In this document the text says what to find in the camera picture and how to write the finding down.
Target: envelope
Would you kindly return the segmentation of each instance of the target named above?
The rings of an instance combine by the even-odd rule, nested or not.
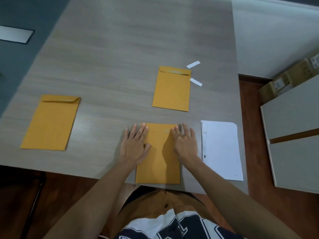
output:
[[[146,124],[145,143],[152,145],[148,156],[136,167],[135,183],[180,184],[180,163],[174,152],[171,128],[175,124]]]
[[[160,66],[152,106],[188,112],[190,78],[189,69]]]
[[[80,99],[42,95],[20,148],[65,150]]]

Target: person's left arm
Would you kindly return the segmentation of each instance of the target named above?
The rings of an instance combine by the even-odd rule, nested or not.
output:
[[[137,133],[136,128],[135,124],[130,135],[125,129],[117,164],[61,217],[44,239],[98,238],[121,186],[151,148],[149,144],[144,146],[148,127],[143,123]]]

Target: envelope flap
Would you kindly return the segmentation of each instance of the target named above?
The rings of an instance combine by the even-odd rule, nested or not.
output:
[[[189,69],[179,69],[179,68],[174,68],[174,67],[169,67],[169,66],[160,66],[159,67],[160,72],[165,72],[165,73],[173,73],[173,74],[179,74],[179,75],[190,75],[191,70]]]
[[[45,102],[52,102],[52,101],[56,101],[56,102],[74,102],[77,99],[79,99],[80,97],[77,96],[55,96],[55,95],[42,95],[41,96],[41,101],[45,101]]]

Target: baseboard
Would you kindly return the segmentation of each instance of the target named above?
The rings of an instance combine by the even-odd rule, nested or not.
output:
[[[253,83],[258,83],[258,84],[268,84],[272,79],[268,78],[262,78],[258,76],[248,76],[248,75],[242,75],[238,74],[238,78],[240,81],[247,81],[247,82],[253,82]]]

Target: wooden table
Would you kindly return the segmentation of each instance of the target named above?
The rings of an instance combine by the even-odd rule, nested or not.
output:
[[[189,112],[152,107],[159,66],[197,60]],[[42,94],[82,98],[66,151],[19,148]],[[248,193],[230,0],[71,0],[0,120],[0,164],[100,178],[126,126],[186,122],[201,148],[200,120],[237,124],[244,181],[232,183]],[[151,186],[204,193],[184,167],[180,185]]]

